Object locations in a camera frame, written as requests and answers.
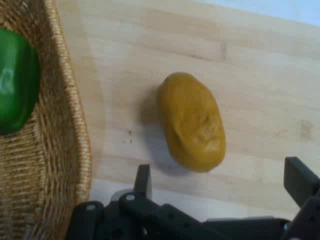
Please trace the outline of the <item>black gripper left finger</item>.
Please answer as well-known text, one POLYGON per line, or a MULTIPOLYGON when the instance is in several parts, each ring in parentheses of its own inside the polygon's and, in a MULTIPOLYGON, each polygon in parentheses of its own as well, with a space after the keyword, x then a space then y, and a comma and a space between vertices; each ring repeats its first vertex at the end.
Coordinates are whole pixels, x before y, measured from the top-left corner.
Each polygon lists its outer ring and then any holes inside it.
POLYGON ((151 169, 141 164, 132 190, 104 206, 87 201, 74 208, 67 240, 224 240, 216 230, 170 204, 151 199, 151 169))

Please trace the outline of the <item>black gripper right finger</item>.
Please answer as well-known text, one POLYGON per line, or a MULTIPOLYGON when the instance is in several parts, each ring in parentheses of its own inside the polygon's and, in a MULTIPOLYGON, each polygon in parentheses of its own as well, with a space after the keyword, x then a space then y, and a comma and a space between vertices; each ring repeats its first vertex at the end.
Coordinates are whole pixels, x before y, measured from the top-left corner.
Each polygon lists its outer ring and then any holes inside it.
POLYGON ((284 188, 299 206, 286 224, 283 240, 318 240, 320 238, 320 178, 298 157, 284 161, 284 188))

